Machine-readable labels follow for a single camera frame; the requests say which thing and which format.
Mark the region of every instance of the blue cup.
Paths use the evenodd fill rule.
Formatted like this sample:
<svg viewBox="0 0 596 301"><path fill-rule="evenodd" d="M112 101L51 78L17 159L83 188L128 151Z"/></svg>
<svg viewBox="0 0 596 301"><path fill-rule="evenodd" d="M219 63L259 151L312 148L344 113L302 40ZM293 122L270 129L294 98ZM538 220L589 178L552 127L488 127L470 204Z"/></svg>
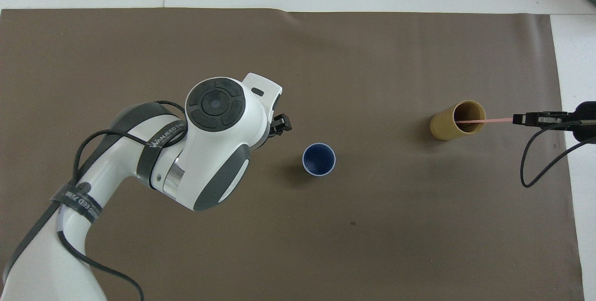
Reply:
<svg viewBox="0 0 596 301"><path fill-rule="evenodd" d="M335 167L336 157L333 149L327 144L314 143L304 150L302 165L314 176L325 176Z"/></svg>

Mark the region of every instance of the paper cup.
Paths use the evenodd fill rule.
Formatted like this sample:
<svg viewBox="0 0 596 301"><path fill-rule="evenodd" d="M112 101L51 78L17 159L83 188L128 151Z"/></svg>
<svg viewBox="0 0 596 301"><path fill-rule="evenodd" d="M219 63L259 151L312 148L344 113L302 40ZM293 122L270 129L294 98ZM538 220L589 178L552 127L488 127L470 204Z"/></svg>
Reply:
<svg viewBox="0 0 596 301"><path fill-rule="evenodd" d="M480 131L484 123L455 124L455 121L485 119L486 113L478 102L461 101L434 115L430 120L430 131L440 140L466 137Z"/></svg>
<svg viewBox="0 0 596 301"><path fill-rule="evenodd" d="M325 176L331 173L335 163L335 152L327 144L311 144L302 154L302 165L310 175Z"/></svg>

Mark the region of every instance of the robot control button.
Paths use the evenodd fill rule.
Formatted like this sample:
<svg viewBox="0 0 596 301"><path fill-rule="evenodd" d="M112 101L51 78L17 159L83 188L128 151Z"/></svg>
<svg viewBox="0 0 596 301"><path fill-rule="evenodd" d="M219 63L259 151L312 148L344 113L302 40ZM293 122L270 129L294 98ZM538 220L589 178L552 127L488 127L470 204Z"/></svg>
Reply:
<svg viewBox="0 0 596 301"><path fill-rule="evenodd" d="M200 110L191 112L191 118L198 127L206 127L208 129L215 129L217 122L213 118L207 118Z"/></svg>
<svg viewBox="0 0 596 301"><path fill-rule="evenodd" d="M242 95L242 87L227 78L217 78L215 80L215 87L228 91L231 97Z"/></svg>
<svg viewBox="0 0 596 301"><path fill-rule="evenodd" d="M213 83L207 81L207 82L203 82L201 84L199 84L191 93L190 96L188 97L188 105L189 106L195 106L198 105L198 102L201 101L203 95L209 91L209 89L211 89L213 87Z"/></svg>
<svg viewBox="0 0 596 301"><path fill-rule="evenodd" d="M219 116L223 114L226 112L229 105L230 99L225 93L219 90L209 91L201 101L201 107L204 112L211 116Z"/></svg>
<svg viewBox="0 0 596 301"><path fill-rule="evenodd" d="M230 125L233 123L239 116L240 112L242 112L242 102L234 102L230 107L230 110L222 116L222 123L224 125Z"/></svg>

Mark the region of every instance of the black cable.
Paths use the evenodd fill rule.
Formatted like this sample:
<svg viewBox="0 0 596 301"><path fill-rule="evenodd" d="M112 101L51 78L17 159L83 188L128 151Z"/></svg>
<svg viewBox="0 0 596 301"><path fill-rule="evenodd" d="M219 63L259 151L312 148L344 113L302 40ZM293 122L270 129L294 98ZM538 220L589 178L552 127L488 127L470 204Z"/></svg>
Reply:
<svg viewBox="0 0 596 301"><path fill-rule="evenodd" d="M58 231L58 238L60 239L62 246L64 246L64 248L70 254L72 254L74 257L89 264L92 267L95 267L96 269L100 269L100 270L104 271L105 273L109 273L111 275L115 275L115 276L118 276L119 278L127 280L128 282L130 282L130 284L132 284L132 286L134 286L136 288L136 291L139 293L140 301L143 301L145 299L145 295L143 294L143 289L135 280L130 278L130 276L128 276L124 273L120 273L120 272L116 271L115 269L105 267L104 265L98 263L97 261L90 259L89 257L87 257L84 254L82 254L81 252L79 252L76 248L74 248L70 244L70 242L68 242L68 240L66 239L66 236L64 236L64 231Z"/></svg>
<svg viewBox="0 0 596 301"><path fill-rule="evenodd" d="M177 108L178 110L180 110L183 113L184 119L186 120L186 111L184 110L184 107L182 105L179 105L178 103L175 103L172 101L155 101L155 102L158 104L171 105L171 106ZM178 144L181 140L184 139L184 137L186 137L187 132L188 132L188 129L185 129L184 131L181 132L181 134L176 139L173 139L173 140L167 142L166 145L163 146L163 148L167 148L167 147L173 146L175 144Z"/></svg>
<svg viewBox="0 0 596 301"><path fill-rule="evenodd" d="M157 104L167 104L167 105L171 105L175 108L178 108L178 110L180 110L183 114L185 114L186 112L184 111L184 107L182 105L179 105L178 103L172 102L172 101L155 101Z"/></svg>
<svg viewBox="0 0 596 301"><path fill-rule="evenodd" d="M126 137L128 139L134 140L135 142L138 142L139 144L146 144L147 142L145 142L145 140L142 140L141 138L135 137L133 135L131 135L128 132L125 131L119 131L119 130L101 130L101 131L97 131L95 132L93 135L90 135L89 137L87 137L87 139L85 139L83 141L83 143L79 146L79 149L76 151L76 155L75 155L75 159L74 159L74 167L73 167L73 177L70 179L69 183L73 186L76 186L77 182L79 182L79 163L81 161L81 154L83 153L83 150L85 148L85 146L87 146L87 144L89 142L91 142L91 140L95 139L98 136L101 135L118 135L118 136L122 136L122 137Z"/></svg>
<svg viewBox="0 0 596 301"><path fill-rule="evenodd" d="M83 153L83 150L85 149L85 146L87 146L87 144L89 142L91 142L91 140L95 139L98 136L102 136L102 135L118 135L118 136L122 136L122 137L126 137L130 140L133 140L134 142L137 142L139 144L145 145L147 142L145 142L145 140L142 140L139 137L135 137L133 135L131 135L128 132L125 131L119 131L119 130L101 130L101 131L97 131L94 134L90 135L89 137L87 137L87 139L85 139L81 145L79 146L79 149L76 151L76 155L75 155L75 159L74 159L74 167L73 167L73 177L70 179L70 182L73 186L76 186L77 182L79 182L79 163L81 161L81 154ZM143 295L143 290L141 289L141 286L136 283L136 281L132 280L132 278L130 278L130 276L127 276L126 274L120 273L114 269L111 269L109 267L105 267L104 265L92 260L91 258L85 256L84 254L82 254L81 252L78 252L76 250L76 248L74 248L70 242L68 242L68 240L66 239L66 237L64 237L64 232L63 231L58 231L58 238L60 238L60 242L62 243L62 245L64 246L64 248L70 253L72 254L74 257L76 257L77 259L91 265L92 267L95 267L97 269L100 269L106 273L118 276L119 278L122 278L124 280L127 280L128 282L130 282L130 284L132 284L132 286L134 286L137 290L137 292L139 293L139 297L141 299L141 301L143 301L145 299L144 295Z"/></svg>
<svg viewBox="0 0 596 301"><path fill-rule="evenodd" d="M568 121L568 122L563 122L563 123L558 123L558 124L553 124L553 125L549 125L545 128L543 128L542 130L536 132L531 138L530 140L528 140L528 144L526 144L526 148L523 151L523 155L522 155L522 159L521 159L521 165L520 165L520 179L521 184L525 187L525 188L530 188L531 186L534 186L534 184L536 184L536 182L538 182L538 180L540 180L540 178L542 178L542 176L547 173L549 171L549 169L551 169L551 167L553 167L553 165L555 165L557 163L557 161L559 161L560 159L562 159L564 156L570 154L571 152L573 152L574 150L576 150L577 148L584 146L585 144L589 144L591 142L596 141L596 137L592 137L590 139L584 140L583 142L580 142L578 144L573 145L571 148L568 148L567 150L565 150L563 153L559 154L556 158L553 159L553 161L551 161L547 167L545 167L535 178L534 180L532 180L529 184L526 184L526 181L524 180L524 174L523 174L523 170L524 170L524 164L526 163L526 155L528 154L528 150L530 149L530 145L532 144L532 142L534 141L534 139L536 139L539 135L542 135L542 133L551 130L551 129L556 129L557 127L564 127L564 126L571 126L571 125L580 125L582 124L581 121Z"/></svg>

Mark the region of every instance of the cup rim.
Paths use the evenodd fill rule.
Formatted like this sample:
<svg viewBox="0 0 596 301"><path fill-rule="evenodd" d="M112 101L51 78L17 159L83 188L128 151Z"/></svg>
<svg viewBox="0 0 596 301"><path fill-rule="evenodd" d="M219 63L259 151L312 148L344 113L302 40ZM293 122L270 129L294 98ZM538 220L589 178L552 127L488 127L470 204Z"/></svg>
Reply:
<svg viewBox="0 0 596 301"><path fill-rule="evenodd" d="M485 119L486 119L486 112L485 112L485 110L484 110L483 106L482 106L480 103L478 103L477 101L473 101L473 100L471 100L471 99L467 99L467 100L464 100L464 101L460 101L459 103L457 103L457 104L456 104L456 105L453 107L453 111L451 111L451 121L453 121L453 124L455 125L456 129L458 129L458 130L459 130L461 133L463 133L464 135L473 135L474 133L477 133L478 131L480 131L480 130L481 130L483 127L484 127L485 123L478 123L478 126L477 126L477 127L476 127L476 128L473 130L473 131L470 131L470 132L467 132L467 131L464 131L464 130L460 129L460 127L459 127L459 126L457 125L457 123L455 122L455 110L456 110L456 109L457 109L457 108L458 108L460 105L463 105L463 104L465 104L465 103L471 103L471 104L473 104L473 105L477 106L477 107L478 107L478 108L481 110L481 112L483 112L483 114L484 114L484 118L481 118L482 120L485 120Z"/></svg>
<svg viewBox="0 0 596 301"><path fill-rule="evenodd" d="M304 163L304 155L306 154L306 151L308 151L309 148L311 148L315 145L323 145L323 146L327 147L330 151L332 151L332 154L333 154L333 165L330 168L330 170L328 170L328 172L326 172L324 174L315 174L315 173L309 171ZM331 146L329 146L328 144L325 144L325 143L312 143L304 149L304 152L302 152L302 167L304 168L304 170L306 170L307 173L309 173L310 175L313 175L313 176L325 176L325 175L331 173L331 171L335 168L336 161L337 161L337 157L335 155L335 151L333 150L333 148Z"/></svg>

